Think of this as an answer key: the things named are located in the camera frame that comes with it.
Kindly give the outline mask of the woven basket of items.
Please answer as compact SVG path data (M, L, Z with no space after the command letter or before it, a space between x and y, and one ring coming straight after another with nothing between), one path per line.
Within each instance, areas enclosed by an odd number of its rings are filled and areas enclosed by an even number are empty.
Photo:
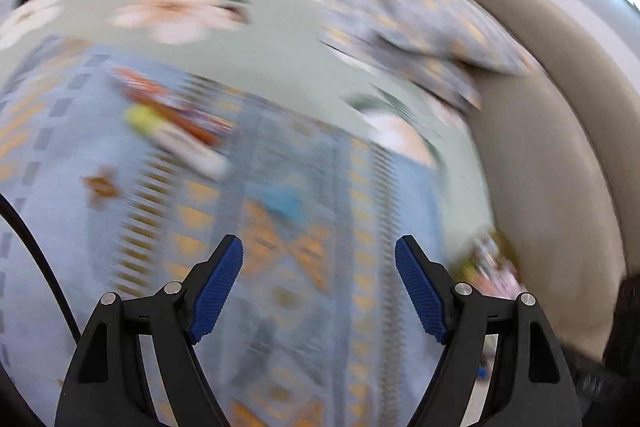
M484 296L514 300L525 286L514 248L499 230L483 232L472 243L460 269L460 280Z

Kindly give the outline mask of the blue patterned mat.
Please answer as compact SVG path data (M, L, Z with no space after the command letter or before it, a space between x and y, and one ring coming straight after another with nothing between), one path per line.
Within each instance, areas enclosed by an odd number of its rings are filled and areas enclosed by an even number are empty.
M135 132L113 70L156 81L232 124L221 181ZM426 337L393 262L413 235L453 265L434 148L419 132L354 135L262 96L121 49L49 37L1 95L1 191L32 229L80 323L105 291L155 293L227 234L244 263L196 348L230 421L397 426L430 380ZM297 188L303 225L258 199Z

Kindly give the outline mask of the beige sofa backrest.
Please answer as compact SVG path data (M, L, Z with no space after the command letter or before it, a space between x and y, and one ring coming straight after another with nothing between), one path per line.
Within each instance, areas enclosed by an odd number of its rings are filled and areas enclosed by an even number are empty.
M473 0L541 64L475 74L470 119L497 228L563 343L600 359L625 277L639 270L639 95L550 0Z

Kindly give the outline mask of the white tube yellow cap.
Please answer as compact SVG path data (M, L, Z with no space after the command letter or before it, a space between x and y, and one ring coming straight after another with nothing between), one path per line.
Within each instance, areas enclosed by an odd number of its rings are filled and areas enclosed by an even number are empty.
M125 120L143 138L176 156L184 165L209 180L221 181L230 171L230 162L224 155L193 138L149 106L131 105L125 112Z

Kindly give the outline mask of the teal plastic toy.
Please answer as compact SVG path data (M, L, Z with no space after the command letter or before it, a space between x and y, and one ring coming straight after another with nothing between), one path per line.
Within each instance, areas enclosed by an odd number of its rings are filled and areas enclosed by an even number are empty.
M297 188L285 185L264 187L258 197L262 205L282 220L303 225L307 222L306 204Z

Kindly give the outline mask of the orange long box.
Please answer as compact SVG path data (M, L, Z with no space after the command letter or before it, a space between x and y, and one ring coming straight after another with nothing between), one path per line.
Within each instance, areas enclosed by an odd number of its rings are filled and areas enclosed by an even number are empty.
M228 120L205 112L184 96L132 69L117 67L113 72L130 100L148 106L193 138L209 146L218 146L230 138L232 124Z

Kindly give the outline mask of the grey patterned pillow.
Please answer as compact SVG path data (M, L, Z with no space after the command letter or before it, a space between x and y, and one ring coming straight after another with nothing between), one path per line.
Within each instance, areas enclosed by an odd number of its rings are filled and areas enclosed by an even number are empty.
M464 113L482 107L469 66L518 77L540 69L472 0L326 0L321 40Z

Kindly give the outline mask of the floral green bed sheet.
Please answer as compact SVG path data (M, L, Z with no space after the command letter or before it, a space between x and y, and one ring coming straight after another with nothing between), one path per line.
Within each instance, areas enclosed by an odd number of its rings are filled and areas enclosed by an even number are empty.
M1 31L9 76L50 35L108 44L250 92L354 135L412 128L434 148L445 243L463 251L494 224L468 126L415 84L322 41L326 0L38 0Z

